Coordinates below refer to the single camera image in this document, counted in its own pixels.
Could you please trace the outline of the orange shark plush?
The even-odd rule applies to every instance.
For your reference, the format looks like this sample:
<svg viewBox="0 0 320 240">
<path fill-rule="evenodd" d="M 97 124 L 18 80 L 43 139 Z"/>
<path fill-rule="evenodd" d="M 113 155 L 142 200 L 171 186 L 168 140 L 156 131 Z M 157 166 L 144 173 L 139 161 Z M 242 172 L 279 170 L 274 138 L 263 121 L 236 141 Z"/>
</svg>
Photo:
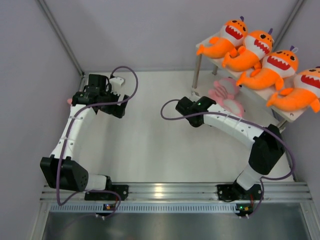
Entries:
<svg viewBox="0 0 320 240">
<path fill-rule="evenodd" d="M 227 53 L 232 57 L 237 55 L 237 49 L 243 44 L 248 35 L 248 27 L 244 17 L 227 21 L 220 29 L 217 36 L 210 38 L 210 46 L 200 44 L 196 55 L 204 55 L 212 59 L 224 58 Z"/>
<path fill-rule="evenodd" d="M 284 87 L 285 79 L 295 75 L 299 67 L 297 47 L 289 50 L 278 50 L 266 55 L 262 60 L 262 67 L 254 70 L 250 76 L 243 72 L 236 84 L 246 86 L 252 90 L 263 90 L 275 86 L 279 91 Z"/>
<path fill-rule="evenodd" d="M 320 67 L 306 69 L 293 78 L 293 87 L 274 93 L 266 103 L 285 112 L 294 112 L 310 107 L 320 111 Z"/>
<path fill-rule="evenodd" d="M 234 72 L 243 72 L 250 68 L 260 69 L 261 60 L 273 49 L 273 28 L 268 32 L 254 30 L 250 32 L 238 48 L 236 57 L 231 57 L 227 52 L 221 63 L 223 68 L 228 68 Z"/>
</svg>

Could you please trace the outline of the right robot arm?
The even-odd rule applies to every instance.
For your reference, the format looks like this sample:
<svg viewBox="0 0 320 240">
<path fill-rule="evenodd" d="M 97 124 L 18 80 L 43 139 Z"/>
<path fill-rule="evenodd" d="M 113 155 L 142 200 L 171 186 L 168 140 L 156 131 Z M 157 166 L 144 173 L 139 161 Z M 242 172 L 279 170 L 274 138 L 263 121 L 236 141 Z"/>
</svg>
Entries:
<svg viewBox="0 0 320 240">
<path fill-rule="evenodd" d="M 248 122 L 209 97 L 203 96 L 197 101 L 183 97 L 178 100 L 175 109 L 186 117 L 192 127 L 203 124 L 215 127 L 250 150 L 248 164 L 233 184 L 233 192 L 240 199 L 251 194 L 254 184 L 271 172 L 285 152 L 283 144 L 279 142 L 280 131 L 275 125 L 263 127 Z"/>
</svg>

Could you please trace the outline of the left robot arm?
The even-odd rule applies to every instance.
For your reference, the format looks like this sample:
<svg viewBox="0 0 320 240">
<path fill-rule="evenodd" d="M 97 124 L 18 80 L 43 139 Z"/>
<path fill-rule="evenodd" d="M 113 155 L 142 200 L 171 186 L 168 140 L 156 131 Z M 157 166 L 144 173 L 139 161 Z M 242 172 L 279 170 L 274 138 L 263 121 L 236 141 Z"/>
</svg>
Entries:
<svg viewBox="0 0 320 240">
<path fill-rule="evenodd" d="M 50 156 L 43 157 L 40 168 L 50 188 L 74 192 L 94 190 L 102 200 L 113 194 L 109 176 L 89 173 L 79 163 L 89 127 L 98 112 L 121 119 L 125 115 L 128 95 L 120 95 L 125 79 L 90 74 L 82 91 L 71 98 L 70 114 L 58 144 Z"/>
</svg>

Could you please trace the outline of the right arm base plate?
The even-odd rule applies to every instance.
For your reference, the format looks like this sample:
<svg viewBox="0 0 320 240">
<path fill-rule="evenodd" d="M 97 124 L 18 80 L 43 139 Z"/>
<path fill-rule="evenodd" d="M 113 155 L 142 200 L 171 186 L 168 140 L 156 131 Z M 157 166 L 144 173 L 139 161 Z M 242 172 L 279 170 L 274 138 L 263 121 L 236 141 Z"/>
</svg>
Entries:
<svg viewBox="0 0 320 240">
<path fill-rule="evenodd" d="M 245 190 L 237 183 L 218 184 L 217 196 L 220 201 L 255 201 L 259 200 L 262 195 L 262 187 L 259 184 L 254 184 L 249 190 Z"/>
</svg>

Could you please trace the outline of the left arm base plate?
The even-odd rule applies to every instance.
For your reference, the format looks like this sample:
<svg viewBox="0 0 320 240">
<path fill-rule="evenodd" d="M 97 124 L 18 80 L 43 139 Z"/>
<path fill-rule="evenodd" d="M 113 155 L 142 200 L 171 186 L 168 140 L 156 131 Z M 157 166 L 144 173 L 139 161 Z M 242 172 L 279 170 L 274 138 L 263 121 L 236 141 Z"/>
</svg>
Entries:
<svg viewBox="0 0 320 240">
<path fill-rule="evenodd" d="M 129 195 L 129 185 L 113 184 L 108 190 L 92 190 L 85 194 L 85 201 L 116 201 L 126 200 Z"/>
</svg>

